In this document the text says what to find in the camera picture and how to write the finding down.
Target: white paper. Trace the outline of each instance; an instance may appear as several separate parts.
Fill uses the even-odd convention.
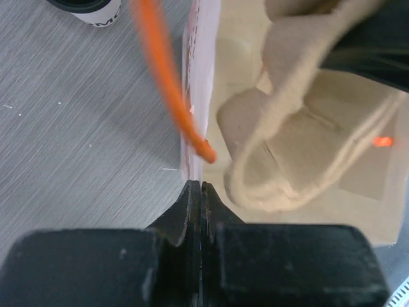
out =
[[[220,0],[194,0],[183,34],[183,92],[193,109],[196,129],[205,137],[215,71],[215,49],[219,28]],[[184,179],[202,179],[203,161],[181,138],[181,172]]]

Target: orange light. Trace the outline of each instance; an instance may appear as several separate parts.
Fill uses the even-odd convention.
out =
[[[394,139],[388,136],[378,136],[374,138],[373,144],[376,147],[390,147],[394,144]]]

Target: orange wire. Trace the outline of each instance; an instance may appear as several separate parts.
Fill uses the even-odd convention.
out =
[[[214,163],[216,153],[207,140],[195,131],[191,114],[183,101],[165,16],[158,0],[132,0],[130,3],[134,24],[141,34],[141,43],[150,70],[175,124],[195,148],[196,153],[207,162]]]

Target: table surface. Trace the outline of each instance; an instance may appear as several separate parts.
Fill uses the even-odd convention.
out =
[[[107,28],[46,1],[0,2],[0,261],[36,228],[135,228],[176,199],[180,139],[123,1]],[[175,59],[189,0],[165,0]],[[396,289],[409,275],[409,212],[376,253]]]

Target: metal ruler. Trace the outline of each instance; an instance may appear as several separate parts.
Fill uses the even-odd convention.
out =
[[[406,307],[409,306],[409,277],[392,294],[385,307]]]

